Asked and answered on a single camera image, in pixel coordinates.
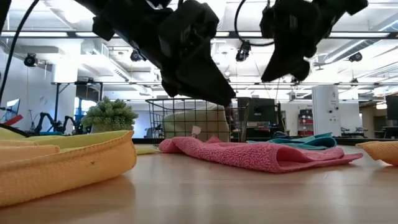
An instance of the wooden table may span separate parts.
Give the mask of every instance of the wooden table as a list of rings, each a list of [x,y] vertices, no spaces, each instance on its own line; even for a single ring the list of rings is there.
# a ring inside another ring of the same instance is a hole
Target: wooden table
[[[347,166],[266,174],[157,154],[139,156],[118,178],[2,208],[0,223],[396,224],[397,192],[398,168],[368,155]]]

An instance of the black cable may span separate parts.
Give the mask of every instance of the black cable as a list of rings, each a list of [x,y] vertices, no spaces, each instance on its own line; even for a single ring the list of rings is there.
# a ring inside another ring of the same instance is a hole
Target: black cable
[[[235,29],[235,34],[236,36],[238,36],[238,39],[242,42],[244,42],[243,38],[239,35],[238,32],[238,16],[239,16],[239,12],[241,11],[241,8],[243,6],[243,4],[246,2],[246,0],[242,0],[241,3],[239,3],[238,8],[236,9],[236,13],[235,13],[235,18],[234,18],[234,29]],[[271,41],[269,43],[263,43],[263,44],[254,44],[254,43],[250,43],[251,46],[258,46],[258,47],[266,47],[266,46],[270,46],[273,45],[274,41]]]
[[[4,70],[4,76],[3,76],[2,85],[1,85],[1,89],[0,89],[0,105],[1,105],[2,95],[4,94],[4,89],[6,88],[6,82],[7,82],[8,72],[9,72],[10,66],[11,66],[12,55],[14,54],[14,49],[17,44],[17,39],[19,37],[19,33],[21,32],[27,18],[29,17],[30,13],[33,11],[33,8],[37,5],[38,2],[39,2],[39,0],[34,0],[32,2],[32,4],[29,6],[29,8],[26,10],[25,15],[22,18],[21,22],[19,23],[18,28],[15,32],[15,36],[12,40],[12,44],[10,47],[10,52],[9,52],[8,60],[7,60],[7,64],[6,64],[6,69]]]

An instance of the ceiling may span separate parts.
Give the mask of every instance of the ceiling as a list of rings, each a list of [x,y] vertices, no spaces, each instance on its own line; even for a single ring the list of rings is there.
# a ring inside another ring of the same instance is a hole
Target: ceiling
[[[202,0],[207,2],[220,18],[219,31],[232,31],[233,20],[239,0]],[[176,8],[177,0],[170,4]],[[241,9],[238,29],[242,31],[259,31],[261,11],[266,1],[247,0]],[[22,16],[29,7],[26,0],[13,0],[3,30],[16,30]],[[369,7],[354,16],[345,14],[334,26],[333,31],[397,31],[398,0],[383,2],[370,0]],[[42,0],[27,20],[24,31],[91,31],[92,14],[84,7],[72,0]],[[253,39],[251,42],[266,40]],[[311,87],[317,83],[350,82],[358,78],[360,83],[396,82],[398,80],[398,41],[397,40],[354,40],[354,39],[325,39],[318,45],[318,51],[311,58],[312,71],[303,85],[290,86],[290,77],[276,80],[273,84],[250,85],[260,82],[260,77],[273,53],[274,46],[252,47],[249,58],[244,62],[236,62],[235,55],[240,45],[238,39],[216,39],[212,41],[213,60],[218,68],[228,77],[239,96],[260,95],[263,97],[289,99],[294,94],[297,98],[310,97]],[[80,59],[79,77],[93,77],[103,82],[123,82],[118,72],[127,76],[131,82],[159,82],[159,71],[149,62],[132,62],[129,58],[132,48],[121,39],[112,39],[106,42],[102,39],[20,39],[20,49],[30,46],[58,47],[58,54],[68,54],[71,45],[80,45],[82,54],[74,55]],[[360,62],[345,60],[348,56],[361,52],[363,59]],[[57,60],[50,54],[40,54],[41,60],[56,63]],[[340,98],[374,97],[373,89],[380,86],[339,86]],[[159,85],[106,85],[105,91],[119,91],[121,98],[148,98],[165,95]]]

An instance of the potted plant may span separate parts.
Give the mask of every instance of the potted plant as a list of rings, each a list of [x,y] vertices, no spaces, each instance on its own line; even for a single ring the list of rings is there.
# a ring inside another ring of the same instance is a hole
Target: potted plant
[[[91,126],[92,133],[117,130],[132,130],[138,114],[123,100],[111,101],[108,97],[92,106],[82,119],[84,126]]]

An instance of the wire basket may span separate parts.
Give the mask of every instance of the wire basket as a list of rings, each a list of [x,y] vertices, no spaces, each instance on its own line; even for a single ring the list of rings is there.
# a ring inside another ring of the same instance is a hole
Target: wire basket
[[[154,144],[159,139],[193,136],[206,141],[212,136],[224,142],[244,142],[249,106],[238,98],[228,107],[204,100],[171,98],[149,99],[150,134]]]

